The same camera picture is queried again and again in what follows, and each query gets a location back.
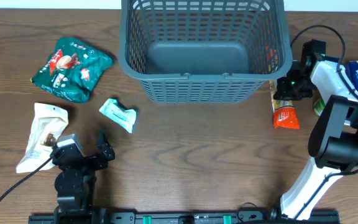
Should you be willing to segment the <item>green lid jar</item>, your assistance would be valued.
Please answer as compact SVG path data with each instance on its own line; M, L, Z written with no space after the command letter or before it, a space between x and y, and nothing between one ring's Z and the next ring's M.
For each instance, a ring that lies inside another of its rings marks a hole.
M319 97L314 103L313 103L313 111L317 116L321 116L321 113L323 112L325 107L324 100Z

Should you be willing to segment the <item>orange pasta packet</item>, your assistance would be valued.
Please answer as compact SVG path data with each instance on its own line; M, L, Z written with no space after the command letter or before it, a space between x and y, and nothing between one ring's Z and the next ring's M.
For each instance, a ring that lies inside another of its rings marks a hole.
M274 128L299 129L300 124L296 116L296 110L292 101L275 100L274 94L277 92L277 81L269 80L269 89L273 109Z

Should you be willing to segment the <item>green snack bag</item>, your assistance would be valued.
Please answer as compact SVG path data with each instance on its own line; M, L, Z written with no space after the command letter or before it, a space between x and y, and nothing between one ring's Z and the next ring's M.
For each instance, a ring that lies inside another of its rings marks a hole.
M61 37L46 64L30 79L46 92L74 103L86 103L114 60L75 37Z

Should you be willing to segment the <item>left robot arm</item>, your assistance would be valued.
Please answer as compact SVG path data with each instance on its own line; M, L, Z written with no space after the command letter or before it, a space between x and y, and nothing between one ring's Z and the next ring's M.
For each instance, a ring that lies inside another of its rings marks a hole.
M61 137L53 146L52 163L61 170L55 179L57 202L62 212L85 212L93 206L97 170L108 167L115 159L105 130L101 130L96 144L98 152L91 156L81 153L75 134Z

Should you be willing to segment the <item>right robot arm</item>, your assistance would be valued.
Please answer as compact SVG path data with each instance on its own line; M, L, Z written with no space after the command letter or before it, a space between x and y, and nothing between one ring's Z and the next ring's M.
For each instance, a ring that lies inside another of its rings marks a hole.
M275 100L298 101L318 91L324 108L309 141L308 162L289 191L280 197L282 219L309 220L312 210L335 181L358 173L358 91L338 58L326 55L326 44L303 44L294 61L277 80Z

